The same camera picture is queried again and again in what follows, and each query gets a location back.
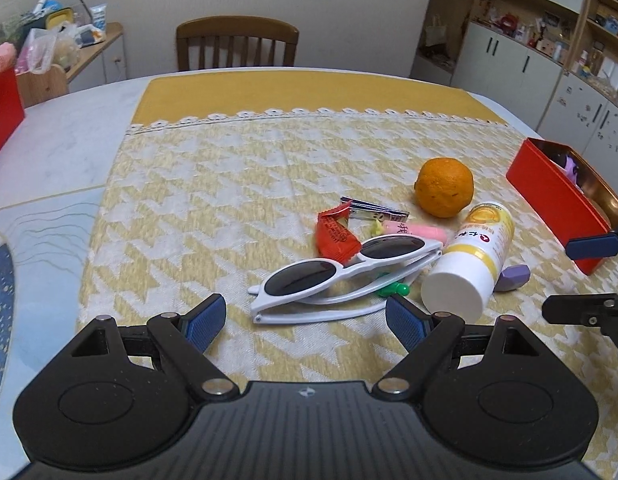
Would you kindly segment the green pushpin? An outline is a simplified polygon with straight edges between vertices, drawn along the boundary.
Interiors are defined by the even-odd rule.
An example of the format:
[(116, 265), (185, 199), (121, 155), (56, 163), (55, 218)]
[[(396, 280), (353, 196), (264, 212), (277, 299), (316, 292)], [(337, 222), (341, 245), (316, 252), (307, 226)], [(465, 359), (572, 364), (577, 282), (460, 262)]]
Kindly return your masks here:
[(391, 295), (408, 296), (410, 294), (410, 286), (402, 282), (391, 283), (377, 291), (377, 296), (388, 298)]

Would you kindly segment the white yellow vitamin bottle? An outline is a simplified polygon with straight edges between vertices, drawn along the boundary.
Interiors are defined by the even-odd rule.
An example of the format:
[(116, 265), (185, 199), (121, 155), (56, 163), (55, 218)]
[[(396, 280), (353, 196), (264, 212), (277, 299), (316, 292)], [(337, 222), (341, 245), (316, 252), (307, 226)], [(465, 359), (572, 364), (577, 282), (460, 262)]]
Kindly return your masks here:
[(447, 311), (477, 322), (494, 292), (514, 232), (513, 218), (503, 205), (473, 207), (425, 276), (423, 306), (431, 313)]

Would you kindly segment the pink eraser tube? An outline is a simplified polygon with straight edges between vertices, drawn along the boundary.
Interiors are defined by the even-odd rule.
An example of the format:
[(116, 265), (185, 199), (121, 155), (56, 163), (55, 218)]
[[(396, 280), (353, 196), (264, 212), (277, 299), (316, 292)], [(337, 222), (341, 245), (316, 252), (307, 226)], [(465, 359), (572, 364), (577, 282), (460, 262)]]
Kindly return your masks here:
[(438, 240), (443, 245), (448, 243), (449, 237), (447, 231), (438, 226), (424, 226), (411, 222), (379, 222), (379, 229), (383, 234), (410, 234), (427, 240)]

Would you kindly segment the white sunglasses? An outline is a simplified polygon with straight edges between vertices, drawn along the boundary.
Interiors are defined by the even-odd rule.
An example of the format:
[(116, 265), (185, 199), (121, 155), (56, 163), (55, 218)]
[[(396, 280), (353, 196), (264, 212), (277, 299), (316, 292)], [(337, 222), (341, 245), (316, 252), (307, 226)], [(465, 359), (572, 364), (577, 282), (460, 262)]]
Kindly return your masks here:
[[(251, 287), (251, 319), (256, 324), (285, 325), (340, 321), (379, 311), (381, 306), (350, 313), (335, 311), (342, 304), (372, 295), (386, 286), (418, 274), (441, 256), (443, 243), (413, 234), (387, 234), (362, 243), (349, 263), (315, 257), (276, 270)], [(326, 296), (330, 288), (372, 274), (374, 280), (345, 294)]]

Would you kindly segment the red snack packet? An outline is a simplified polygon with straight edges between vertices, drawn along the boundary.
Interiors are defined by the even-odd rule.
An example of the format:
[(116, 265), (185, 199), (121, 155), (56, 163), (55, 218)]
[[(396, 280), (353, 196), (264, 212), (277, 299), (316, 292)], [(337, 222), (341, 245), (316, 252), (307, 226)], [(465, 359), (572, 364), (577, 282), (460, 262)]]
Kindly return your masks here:
[(350, 207), (351, 201), (346, 200), (318, 213), (315, 247), (320, 257), (346, 264), (360, 252), (360, 240), (348, 229)]

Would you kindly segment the silver nail clipper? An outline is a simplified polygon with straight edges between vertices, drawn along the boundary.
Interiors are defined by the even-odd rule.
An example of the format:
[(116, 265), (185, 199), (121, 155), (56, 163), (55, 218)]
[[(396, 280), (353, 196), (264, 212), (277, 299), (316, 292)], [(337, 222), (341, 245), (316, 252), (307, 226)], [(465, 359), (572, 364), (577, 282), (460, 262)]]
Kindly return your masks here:
[(341, 203), (349, 206), (349, 217), (352, 219), (404, 222), (409, 218), (408, 211), (394, 210), (347, 196), (341, 196)]

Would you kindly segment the orange fruit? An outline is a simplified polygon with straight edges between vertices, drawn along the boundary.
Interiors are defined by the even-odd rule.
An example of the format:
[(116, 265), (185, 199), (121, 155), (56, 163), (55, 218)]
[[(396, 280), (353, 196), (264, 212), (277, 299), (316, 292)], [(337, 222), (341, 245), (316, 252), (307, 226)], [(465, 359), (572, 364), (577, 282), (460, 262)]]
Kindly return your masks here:
[(439, 219), (455, 217), (474, 196), (474, 177), (455, 158), (428, 159), (414, 182), (414, 199), (424, 212)]

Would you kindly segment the purple toy pony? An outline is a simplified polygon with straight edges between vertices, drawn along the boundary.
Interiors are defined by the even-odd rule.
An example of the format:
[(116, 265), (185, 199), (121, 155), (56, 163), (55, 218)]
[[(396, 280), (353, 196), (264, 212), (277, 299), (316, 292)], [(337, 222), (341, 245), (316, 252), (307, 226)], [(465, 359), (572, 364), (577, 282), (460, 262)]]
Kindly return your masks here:
[(560, 158), (559, 166), (562, 168), (565, 177), (574, 185), (577, 185), (578, 165), (570, 155), (564, 155)]

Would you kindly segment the red tin box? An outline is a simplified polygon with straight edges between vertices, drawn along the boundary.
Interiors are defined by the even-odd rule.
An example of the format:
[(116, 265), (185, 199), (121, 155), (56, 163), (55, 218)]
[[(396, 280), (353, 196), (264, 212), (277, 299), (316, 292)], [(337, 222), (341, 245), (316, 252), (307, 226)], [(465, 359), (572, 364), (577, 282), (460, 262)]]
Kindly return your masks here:
[[(565, 177), (560, 158), (578, 165), (577, 185)], [(606, 234), (618, 227), (618, 196), (585, 159), (567, 145), (527, 138), (507, 171), (507, 180), (532, 206), (565, 249), (573, 238)], [(573, 260), (587, 275), (607, 258)]]

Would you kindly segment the purple eraser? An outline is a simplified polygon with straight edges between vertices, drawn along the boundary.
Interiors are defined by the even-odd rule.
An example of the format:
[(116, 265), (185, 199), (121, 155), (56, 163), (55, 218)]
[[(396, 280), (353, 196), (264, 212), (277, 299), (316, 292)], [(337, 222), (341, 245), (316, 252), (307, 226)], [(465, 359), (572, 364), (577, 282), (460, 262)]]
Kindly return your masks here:
[(496, 281), (494, 292), (513, 292), (530, 280), (530, 268), (526, 264), (507, 266)]

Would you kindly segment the wooden side cabinet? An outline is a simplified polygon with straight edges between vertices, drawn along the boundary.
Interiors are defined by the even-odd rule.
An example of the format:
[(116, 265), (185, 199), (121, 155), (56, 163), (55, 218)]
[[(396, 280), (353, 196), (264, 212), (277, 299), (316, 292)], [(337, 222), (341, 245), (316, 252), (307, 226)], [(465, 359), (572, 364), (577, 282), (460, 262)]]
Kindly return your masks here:
[(40, 104), (71, 92), (113, 84), (128, 78), (123, 27), (118, 22), (107, 24), (106, 39), (83, 48), (78, 63), (68, 72), (53, 65), (45, 74), (17, 76), (18, 92), (24, 108)]

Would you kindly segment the wooden chair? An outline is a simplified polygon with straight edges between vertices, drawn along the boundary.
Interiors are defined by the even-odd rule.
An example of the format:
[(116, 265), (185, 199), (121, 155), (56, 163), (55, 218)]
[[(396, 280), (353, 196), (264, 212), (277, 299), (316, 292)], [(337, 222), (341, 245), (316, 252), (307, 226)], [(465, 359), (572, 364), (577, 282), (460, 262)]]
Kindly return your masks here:
[(294, 25), (249, 15), (196, 18), (175, 29), (179, 72), (194, 70), (191, 50), (198, 49), (197, 69), (293, 66), (299, 30)]

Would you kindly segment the white wall cabinet unit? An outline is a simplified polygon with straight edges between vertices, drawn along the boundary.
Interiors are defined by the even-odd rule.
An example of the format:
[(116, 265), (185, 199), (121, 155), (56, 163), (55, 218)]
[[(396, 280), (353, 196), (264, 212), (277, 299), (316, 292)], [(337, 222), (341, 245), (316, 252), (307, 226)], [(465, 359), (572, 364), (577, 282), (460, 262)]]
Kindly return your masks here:
[(412, 75), (500, 103), (618, 186), (618, 0), (429, 0)]

